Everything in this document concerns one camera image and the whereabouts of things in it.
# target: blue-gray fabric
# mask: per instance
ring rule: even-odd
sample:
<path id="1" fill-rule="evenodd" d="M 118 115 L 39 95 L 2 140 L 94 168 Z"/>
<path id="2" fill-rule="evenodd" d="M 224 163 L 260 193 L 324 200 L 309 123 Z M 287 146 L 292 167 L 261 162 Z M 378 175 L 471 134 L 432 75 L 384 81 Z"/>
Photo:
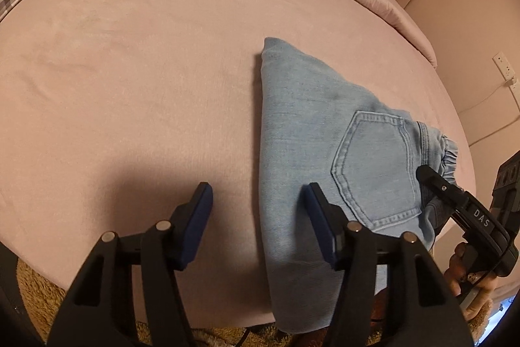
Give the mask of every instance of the blue-gray fabric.
<path id="1" fill-rule="evenodd" d="M 283 40 L 265 39 L 261 72 L 259 202 L 272 310 L 281 331 L 310 332 L 330 324 L 343 272 L 323 260 L 302 187 L 318 182 L 349 220 L 396 237 L 411 231 L 429 249 L 445 209 L 421 194 L 415 170 L 427 164 L 455 183 L 457 147 Z M 385 286 L 381 266 L 376 292 Z"/>

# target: jeans pocket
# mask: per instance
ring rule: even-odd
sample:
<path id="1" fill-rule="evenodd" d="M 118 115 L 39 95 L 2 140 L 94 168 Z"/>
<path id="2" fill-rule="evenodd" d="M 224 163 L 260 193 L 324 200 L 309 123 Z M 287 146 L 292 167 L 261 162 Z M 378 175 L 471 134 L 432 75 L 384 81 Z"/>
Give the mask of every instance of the jeans pocket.
<path id="1" fill-rule="evenodd" d="M 405 123 L 400 116 L 358 111 L 334 157 L 331 173 L 343 200 L 371 230 L 421 212 Z"/>

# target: hand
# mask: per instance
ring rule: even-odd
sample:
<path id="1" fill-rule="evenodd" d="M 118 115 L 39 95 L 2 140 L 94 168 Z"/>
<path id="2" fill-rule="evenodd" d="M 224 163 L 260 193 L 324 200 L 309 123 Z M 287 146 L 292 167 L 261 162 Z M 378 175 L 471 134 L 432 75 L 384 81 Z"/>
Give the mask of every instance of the hand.
<path id="1" fill-rule="evenodd" d="M 464 255 L 464 251 L 466 250 L 466 243 L 460 243 L 457 247 L 455 247 L 455 254 L 450 258 L 450 267 L 444 272 L 444 279 L 448 282 L 451 292 L 454 296 L 458 296 L 461 293 L 461 288 L 459 282 L 464 282 L 466 279 L 469 282 L 475 282 L 480 277 L 485 274 L 485 272 L 479 272 L 476 274 L 467 274 L 467 269 L 462 265 L 462 255 Z M 473 302 L 468 306 L 468 308 L 462 312 L 466 321 L 472 320 L 475 316 L 478 315 L 482 306 L 484 306 L 487 301 L 490 299 L 491 294 L 496 289 L 498 284 L 497 275 L 494 272 L 491 272 L 487 277 L 485 277 L 477 287 L 480 288 L 480 292 L 475 297 Z"/>

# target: wall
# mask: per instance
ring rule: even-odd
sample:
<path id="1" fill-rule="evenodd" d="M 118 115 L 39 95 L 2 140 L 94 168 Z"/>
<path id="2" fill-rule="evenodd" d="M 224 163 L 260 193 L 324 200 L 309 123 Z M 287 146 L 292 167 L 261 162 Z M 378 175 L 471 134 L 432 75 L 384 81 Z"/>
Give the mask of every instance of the wall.
<path id="1" fill-rule="evenodd" d="M 509 88 L 499 88 L 504 80 L 492 60 L 503 51 L 520 78 L 520 0 L 411 0 L 406 10 L 436 51 L 438 74 L 471 146 L 476 195 L 489 206 L 498 166 L 520 150 L 520 121 L 515 122 L 520 112 Z M 461 235 L 454 228 L 438 241 L 441 269 L 448 267 Z M 520 247 L 520 238 L 516 244 Z M 520 265 L 501 284 L 512 279 L 520 279 Z"/>

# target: white electrical outlet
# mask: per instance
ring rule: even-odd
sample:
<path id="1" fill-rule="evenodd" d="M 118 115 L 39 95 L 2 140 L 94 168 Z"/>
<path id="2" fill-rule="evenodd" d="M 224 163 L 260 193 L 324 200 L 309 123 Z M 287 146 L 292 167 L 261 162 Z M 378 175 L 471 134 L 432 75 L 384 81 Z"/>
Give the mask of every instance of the white electrical outlet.
<path id="1" fill-rule="evenodd" d="M 504 80 L 510 82 L 509 88 L 511 90 L 511 93 L 513 93 L 516 105 L 520 110 L 520 83 L 517 82 L 515 70 L 513 69 L 513 67 L 511 67 L 511 64 L 509 63 L 508 59 L 505 57 L 503 52 L 497 53 L 493 57 L 493 62 L 495 62 L 498 69 L 504 76 Z"/>

